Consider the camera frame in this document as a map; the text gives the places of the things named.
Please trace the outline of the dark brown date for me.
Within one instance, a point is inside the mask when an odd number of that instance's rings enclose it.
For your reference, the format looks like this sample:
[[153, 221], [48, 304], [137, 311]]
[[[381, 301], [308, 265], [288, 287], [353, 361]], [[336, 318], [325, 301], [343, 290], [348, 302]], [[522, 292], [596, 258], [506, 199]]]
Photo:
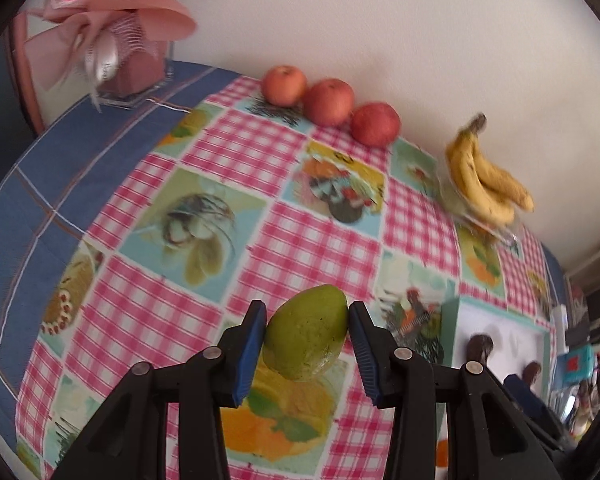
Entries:
[[475, 361], [486, 366], [493, 349], [494, 342], [488, 334], [472, 335], [466, 344], [466, 361]]
[[531, 388], [542, 374], [542, 365], [538, 361], [528, 363], [521, 374], [522, 381]]

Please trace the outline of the large green mango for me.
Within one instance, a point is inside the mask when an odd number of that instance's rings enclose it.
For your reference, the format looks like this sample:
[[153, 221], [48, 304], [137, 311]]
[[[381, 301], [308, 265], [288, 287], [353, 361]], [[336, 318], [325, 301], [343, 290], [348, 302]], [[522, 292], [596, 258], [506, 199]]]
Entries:
[[348, 332], [346, 295], [336, 286], [298, 292], [274, 313], [265, 331], [264, 364], [289, 380], [310, 380], [340, 355]]

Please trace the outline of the white tray teal rim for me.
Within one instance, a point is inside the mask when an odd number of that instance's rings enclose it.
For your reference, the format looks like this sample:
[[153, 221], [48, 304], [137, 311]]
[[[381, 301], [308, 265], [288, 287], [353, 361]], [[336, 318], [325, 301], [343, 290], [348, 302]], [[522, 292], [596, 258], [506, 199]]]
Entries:
[[493, 341], [486, 366], [494, 376], [502, 382], [510, 374], [521, 376], [532, 361], [539, 362], [541, 375], [531, 390], [541, 400], [548, 400], [553, 371], [552, 336], [548, 328], [470, 297], [445, 301], [440, 313], [444, 366], [460, 368], [466, 362], [469, 339], [483, 334]]

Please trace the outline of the white power strip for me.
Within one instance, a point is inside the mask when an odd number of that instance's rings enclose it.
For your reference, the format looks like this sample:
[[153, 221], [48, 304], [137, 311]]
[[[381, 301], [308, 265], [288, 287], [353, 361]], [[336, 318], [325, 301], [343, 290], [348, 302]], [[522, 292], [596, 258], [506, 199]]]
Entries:
[[566, 331], [568, 330], [568, 311], [564, 304], [558, 304], [551, 311], [552, 323], [555, 327], [556, 349], [558, 354], [568, 352], [568, 344], [566, 341]]

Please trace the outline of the pink checkered fruit tablecloth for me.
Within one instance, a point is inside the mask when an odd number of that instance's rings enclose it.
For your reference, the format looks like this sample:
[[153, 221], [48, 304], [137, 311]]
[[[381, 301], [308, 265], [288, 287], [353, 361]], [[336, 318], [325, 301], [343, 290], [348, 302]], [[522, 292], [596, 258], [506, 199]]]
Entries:
[[538, 360], [546, 395], [556, 351], [539, 241], [527, 230], [512, 246], [480, 240], [439, 205], [436, 161], [413, 144], [369, 150], [217, 70], [127, 129], [84, 105], [53, 134], [106, 144], [55, 203], [23, 278], [43, 310], [15, 450], [38, 478], [132, 364], [182, 362], [251, 300], [275, 310], [321, 284], [445, 364], [486, 332], [494, 373]]

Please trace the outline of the clear plastic fruit tray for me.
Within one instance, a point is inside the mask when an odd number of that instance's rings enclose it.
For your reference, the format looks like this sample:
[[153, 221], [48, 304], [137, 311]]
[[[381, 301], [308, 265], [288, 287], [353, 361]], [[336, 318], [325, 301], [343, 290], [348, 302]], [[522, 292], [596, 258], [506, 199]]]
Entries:
[[444, 162], [438, 162], [436, 169], [438, 180], [438, 197], [441, 205], [449, 214], [452, 214], [460, 222], [466, 224], [476, 234], [485, 238], [494, 238], [509, 249], [515, 256], [522, 256], [522, 239], [524, 238], [524, 229], [518, 214], [515, 214], [514, 221], [508, 226], [499, 226], [493, 222], [482, 218], [478, 212], [471, 208], [462, 193], [456, 188], [449, 174], [449, 169]]

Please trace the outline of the yellow banana bunch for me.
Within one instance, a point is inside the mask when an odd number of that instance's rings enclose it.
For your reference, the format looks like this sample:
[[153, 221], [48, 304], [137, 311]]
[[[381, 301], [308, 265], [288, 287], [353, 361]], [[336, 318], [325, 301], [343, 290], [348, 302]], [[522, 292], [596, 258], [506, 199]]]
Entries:
[[507, 170], [482, 154], [479, 134], [486, 128], [486, 115], [475, 114], [445, 147], [445, 166], [456, 188], [482, 218], [508, 226], [516, 209], [533, 212], [535, 203], [528, 188]]

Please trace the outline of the red apple right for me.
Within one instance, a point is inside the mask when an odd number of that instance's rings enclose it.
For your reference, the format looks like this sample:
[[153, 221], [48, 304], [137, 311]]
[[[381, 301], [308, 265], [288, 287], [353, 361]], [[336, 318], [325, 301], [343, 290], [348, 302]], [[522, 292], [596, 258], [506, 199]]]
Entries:
[[368, 148], [388, 148], [398, 137], [401, 126], [401, 118], [391, 105], [370, 102], [353, 112], [350, 135]]

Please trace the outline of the red apple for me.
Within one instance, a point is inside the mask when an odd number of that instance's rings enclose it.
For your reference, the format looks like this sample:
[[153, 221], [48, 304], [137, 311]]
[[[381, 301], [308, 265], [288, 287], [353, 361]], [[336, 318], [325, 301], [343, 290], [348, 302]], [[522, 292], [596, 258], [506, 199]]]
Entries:
[[401, 118], [391, 105], [370, 102], [353, 112], [350, 135], [368, 148], [388, 148], [398, 137], [401, 126]]
[[279, 107], [294, 107], [308, 88], [306, 75], [296, 66], [277, 65], [268, 70], [261, 81], [266, 102]]
[[350, 116], [354, 100], [350, 84], [337, 78], [327, 78], [317, 81], [304, 94], [302, 110], [306, 119], [314, 125], [338, 127]]

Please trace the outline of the red apple middle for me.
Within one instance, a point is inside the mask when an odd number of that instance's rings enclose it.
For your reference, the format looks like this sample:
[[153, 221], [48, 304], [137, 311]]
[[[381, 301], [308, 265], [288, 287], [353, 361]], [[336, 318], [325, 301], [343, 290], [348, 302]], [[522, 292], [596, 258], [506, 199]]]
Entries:
[[302, 110], [306, 119], [314, 125], [338, 127], [350, 116], [354, 100], [350, 84], [337, 78], [327, 78], [317, 81], [304, 94]]

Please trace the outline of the red apple left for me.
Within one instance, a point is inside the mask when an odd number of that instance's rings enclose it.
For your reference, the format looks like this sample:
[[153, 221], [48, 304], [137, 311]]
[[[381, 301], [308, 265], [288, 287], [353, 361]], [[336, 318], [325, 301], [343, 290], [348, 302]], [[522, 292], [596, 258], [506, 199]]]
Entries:
[[306, 75], [296, 66], [277, 65], [268, 70], [261, 81], [266, 102], [279, 107], [294, 107], [308, 88]]

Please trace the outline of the pink flower bouquet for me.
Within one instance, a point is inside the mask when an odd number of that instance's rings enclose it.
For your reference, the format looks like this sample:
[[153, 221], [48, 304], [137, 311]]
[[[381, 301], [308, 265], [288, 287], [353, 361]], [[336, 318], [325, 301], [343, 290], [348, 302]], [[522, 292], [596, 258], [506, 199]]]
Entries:
[[149, 41], [180, 40], [196, 28], [178, 0], [45, 0], [28, 13], [54, 25], [24, 44], [32, 78], [46, 90], [65, 79], [99, 33], [122, 18], [136, 18], [140, 36]]

